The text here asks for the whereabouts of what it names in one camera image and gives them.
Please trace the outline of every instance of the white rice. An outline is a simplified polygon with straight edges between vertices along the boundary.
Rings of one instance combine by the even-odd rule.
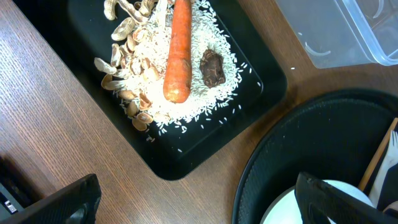
[[[210,12],[201,11],[199,7],[208,7]],[[126,80],[126,88],[128,90],[143,90],[148,99],[152,102],[152,107],[147,110],[150,115],[164,114],[171,118],[166,121],[156,121],[158,123],[177,123],[184,119],[190,122],[193,118],[198,120],[197,116],[206,111],[211,114],[211,110],[217,110],[215,107],[217,100],[224,101],[232,91],[238,87],[241,77],[238,76],[238,68],[236,67],[235,54],[231,53],[231,46],[227,42],[223,31],[217,28],[215,12],[210,7],[210,3],[206,0],[196,0],[192,6],[192,87],[188,100],[184,103],[175,104],[167,101],[163,95],[163,82],[165,69],[167,65],[167,57],[169,55],[171,25],[173,17],[173,9],[166,17],[166,27],[161,29],[157,24],[157,11],[154,10],[149,22],[145,25],[149,31],[149,35],[135,48],[135,56],[147,57],[153,63],[159,72],[160,79],[155,82],[146,83],[142,76],[131,76]],[[208,88],[202,79],[199,69],[200,60],[203,53],[207,49],[212,49],[224,58],[223,70],[226,81],[219,86]]]

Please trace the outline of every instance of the transparent plastic box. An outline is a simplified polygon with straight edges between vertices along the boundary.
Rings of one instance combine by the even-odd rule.
[[[317,68],[398,64],[398,0],[275,0]]]

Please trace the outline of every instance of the wooden stick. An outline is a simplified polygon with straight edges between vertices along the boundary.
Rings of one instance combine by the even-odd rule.
[[[374,168],[376,168],[377,163],[379,162],[381,156],[383,155],[384,150],[386,149],[388,140],[390,139],[391,131],[395,129],[398,123],[398,118],[395,118],[390,125],[386,135],[384,136],[383,140],[380,143],[379,148],[377,149],[376,153],[374,154],[371,162],[368,165],[368,168],[365,171],[365,174],[362,177],[362,180],[359,183],[358,189],[364,191],[365,187],[367,186],[369,179],[371,178]]]

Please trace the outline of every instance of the black plate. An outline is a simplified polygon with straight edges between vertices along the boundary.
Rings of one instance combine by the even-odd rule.
[[[236,53],[239,65],[247,62],[252,67],[242,73],[243,81],[235,91],[238,96],[229,106],[213,113],[211,122],[200,116],[200,121],[184,124],[188,131],[174,126],[159,136],[152,124],[148,133],[136,131],[124,111],[120,100],[102,90],[103,73],[93,66],[94,57],[110,60],[110,34],[127,17],[118,8],[116,21],[108,21],[103,14],[103,0],[14,0],[30,19],[73,74],[95,99],[123,136],[161,178],[182,178],[209,158],[228,141],[270,110],[284,96],[286,79],[268,48],[253,28],[248,17],[236,1],[211,0],[219,17],[219,27],[231,36],[231,51]],[[228,119],[224,125],[218,120]],[[148,135],[156,141],[147,142]]]
[[[260,223],[300,171],[358,186],[397,115],[398,98],[371,90],[337,91],[299,106],[257,145],[236,191],[232,223]]]

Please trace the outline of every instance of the white fork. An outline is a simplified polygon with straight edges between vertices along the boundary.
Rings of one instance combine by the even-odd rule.
[[[381,189],[387,172],[396,164],[398,164],[398,134],[396,131],[391,131],[386,156],[383,159],[379,172],[377,173],[376,180],[373,183],[371,193],[369,194],[369,199],[375,207],[377,207],[377,204],[379,203]]]

